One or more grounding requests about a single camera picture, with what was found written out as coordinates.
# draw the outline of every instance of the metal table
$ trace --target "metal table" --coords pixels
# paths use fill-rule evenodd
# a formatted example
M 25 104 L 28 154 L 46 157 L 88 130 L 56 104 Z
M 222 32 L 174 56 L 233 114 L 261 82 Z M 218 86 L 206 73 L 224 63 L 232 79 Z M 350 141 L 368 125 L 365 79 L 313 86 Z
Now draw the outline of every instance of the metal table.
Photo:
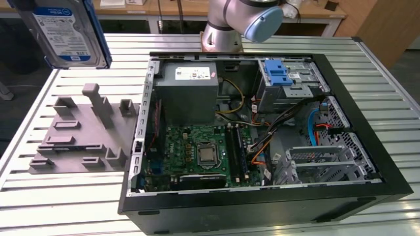
M 4 235 L 118 235 L 140 230 L 117 215 L 122 172 L 30 175 L 37 145 L 56 114 L 57 96 L 81 95 L 84 83 L 98 83 L 109 102 L 141 100 L 150 51 L 198 51 L 197 35 L 106 34 L 112 69 L 53 70 L 0 160 L 0 231 Z M 201 233 L 301 236 L 420 234 L 420 108 L 362 43 L 350 38 L 273 37 L 244 41 L 245 52 L 325 54 L 414 194 L 374 206 L 341 222 Z

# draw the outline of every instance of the blue drive bay latch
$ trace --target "blue drive bay latch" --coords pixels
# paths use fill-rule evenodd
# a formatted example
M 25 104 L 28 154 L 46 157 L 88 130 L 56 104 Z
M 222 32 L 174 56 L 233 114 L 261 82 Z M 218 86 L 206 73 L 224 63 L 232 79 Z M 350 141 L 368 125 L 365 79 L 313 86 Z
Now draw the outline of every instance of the blue drive bay latch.
M 265 72 L 272 86 L 290 86 L 293 81 L 288 77 L 288 69 L 280 60 L 265 60 Z

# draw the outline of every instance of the motherboard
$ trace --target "motherboard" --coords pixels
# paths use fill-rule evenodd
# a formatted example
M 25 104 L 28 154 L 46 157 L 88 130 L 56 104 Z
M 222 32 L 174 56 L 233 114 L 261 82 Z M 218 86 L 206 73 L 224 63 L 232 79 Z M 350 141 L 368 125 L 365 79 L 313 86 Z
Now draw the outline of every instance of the motherboard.
M 250 143 L 246 125 L 168 126 L 165 156 L 149 161 L 149 190 L 260 186 L 258 170 L 248 170 Z

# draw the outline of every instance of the open computer tower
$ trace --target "open computer tower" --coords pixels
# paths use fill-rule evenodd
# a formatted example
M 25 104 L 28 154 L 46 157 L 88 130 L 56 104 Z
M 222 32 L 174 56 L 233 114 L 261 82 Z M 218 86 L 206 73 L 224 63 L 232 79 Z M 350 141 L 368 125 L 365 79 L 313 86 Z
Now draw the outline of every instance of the open computer tower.
M 150 54 L 118 206 L 145 234 L 338 221 L 410 193 L 324 55 Z

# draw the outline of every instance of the cpu socket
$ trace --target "cpu socket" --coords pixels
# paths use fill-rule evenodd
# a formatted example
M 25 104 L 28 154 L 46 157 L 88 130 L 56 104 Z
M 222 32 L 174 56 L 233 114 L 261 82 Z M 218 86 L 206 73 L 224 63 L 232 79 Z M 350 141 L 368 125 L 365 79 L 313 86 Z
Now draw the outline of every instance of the cpu socket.
M 213 166 L 217 164 L 217 146 L 214 143 L 197 144 L 198 166 Z

